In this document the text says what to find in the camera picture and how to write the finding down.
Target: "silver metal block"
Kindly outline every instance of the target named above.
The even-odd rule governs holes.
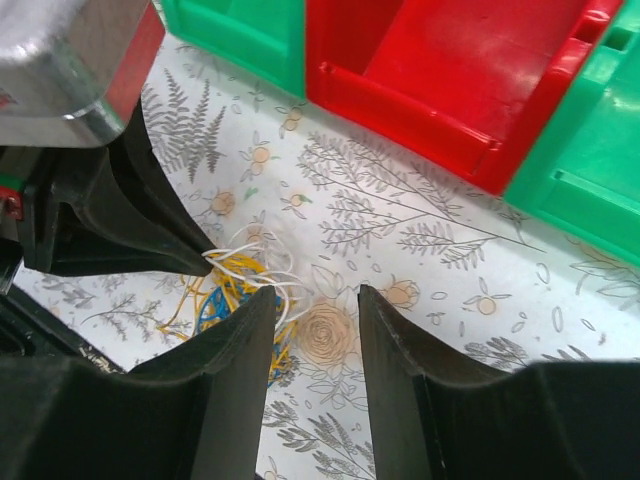
[[[163,37],[149,0],[0,0],[0,145],[109,143]]]

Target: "red plastic part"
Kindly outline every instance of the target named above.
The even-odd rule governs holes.
[[[0,185],[0,200],[7,202],[4,207],[4,214],[8,217],[22,220],[22,195],[12,188]]]
[[[622,2],[307,0],[307,94],[501,194]]]

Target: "table surface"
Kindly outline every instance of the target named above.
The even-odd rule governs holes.
[[[264,223],[316,292],[296,368],[267,394],[257,466],[267,480],[375,478],[362,283],[504,370],[640,357],[638,272],[397,145],[172,37],[143,102],[155,152],[203,229],[223,243]],[[16,283],[126,369],[179,342],[155,329],[180,298],[177,275],[23,269]],[[190,330],[188,312],[180,321]]]

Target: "rose illustration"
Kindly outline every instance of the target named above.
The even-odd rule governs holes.
[[[321,300],[300,321],[297,334],[302,353],[317,365],[342,363],[356,338],[351,317]]]
[[[397,308],[410,309],[420,299],[420,288],[413,280],[403,280],[394,283],[387,290],[382,290],[382,294],[393,306]]]
[[[220,192],[211,202],[211,211],[218,215],[229,215],[236,206],[236,199],[231,192]]]

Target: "green plastic part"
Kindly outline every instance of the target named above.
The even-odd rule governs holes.
[[[304,0],[162,0],[175,36],[304,98]]]
[[[627,0],[505,194],[640,266],[640,0]]]
[[[17,177],[14,177],[13,175],[0,173],[0,187],[4,187],[10,190],[15,190],[16,192],[20,192],[22,191],[23,186],[24,186],[23,180]]]

